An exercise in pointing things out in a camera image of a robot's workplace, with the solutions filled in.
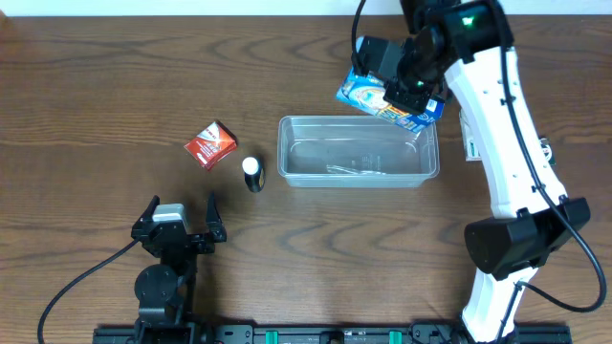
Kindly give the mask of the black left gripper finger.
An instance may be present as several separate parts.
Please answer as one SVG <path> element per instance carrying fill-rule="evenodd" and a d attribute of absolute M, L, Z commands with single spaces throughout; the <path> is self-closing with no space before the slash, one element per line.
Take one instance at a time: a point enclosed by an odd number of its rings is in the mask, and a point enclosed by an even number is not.
<path fill-rule="evenodd" d="M 216 200 L 213 193 L 209 194 L 207 202 L 206 224 L 210 232 L 222 233 L 223 221 L 216 206 Z"/>
<path fill-rule="evenodd" d="M 142 213 L 143 221 L 152 221 L 154 212 L 157 206 L 160 204 L 160 198 L 157 195 L 154 195 L 150 203 L 148 204 L 145 211 Z"/>

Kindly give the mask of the blue fever patch box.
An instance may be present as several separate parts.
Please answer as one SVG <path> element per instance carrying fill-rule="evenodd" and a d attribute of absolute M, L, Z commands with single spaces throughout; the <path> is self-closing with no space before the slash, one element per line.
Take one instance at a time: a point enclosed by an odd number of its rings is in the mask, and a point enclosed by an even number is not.
<path fill-rule="evenodd" d="M 351 67 L 339 86 L 336 99 L 415 134 L 440 119 L 444 111 L 445 103 L 433 98 L 426 103 L 426 110 L 422 114 L 413 115 L 384 100 L 384 93 L 382 81 L 372 75 L 356 75 Z"/>

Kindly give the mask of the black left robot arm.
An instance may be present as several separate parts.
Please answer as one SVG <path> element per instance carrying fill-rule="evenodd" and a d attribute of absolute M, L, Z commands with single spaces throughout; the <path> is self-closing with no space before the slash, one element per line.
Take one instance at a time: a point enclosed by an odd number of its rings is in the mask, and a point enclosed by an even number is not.
<path fill-rule="evenodd" d="M 152 328 L 180 326 L 190 312 L 197 272 L 197 257 L 211 254 L 217 243 L 227 241 L 227 232 L 213 195 L 208 197 L 207 230 L 189 234 L 182 204 L 162 204 L 155 196 L 131 237 L 160 262 L 144 269 L 136 279 L 139 319 Z"/>

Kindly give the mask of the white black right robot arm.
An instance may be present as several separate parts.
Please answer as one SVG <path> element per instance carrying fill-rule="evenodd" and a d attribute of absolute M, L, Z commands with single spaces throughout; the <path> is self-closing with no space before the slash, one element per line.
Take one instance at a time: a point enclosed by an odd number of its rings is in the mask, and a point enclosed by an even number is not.
<path fill-rule="evenodd" d="M 424 112 L 435 89 L 456 96 L 487 178 L 492 215 L 469 224 L 465 241 L 476 275 L 461 319 L 472 343 L 516 339 L 514 315 L 549 256 L 578 240 L 589 221 L 541 149 L 523 95 L 514 37 L 495 1 L 405 1 L 410 37 L 390 62 L 386 99 Z"/>

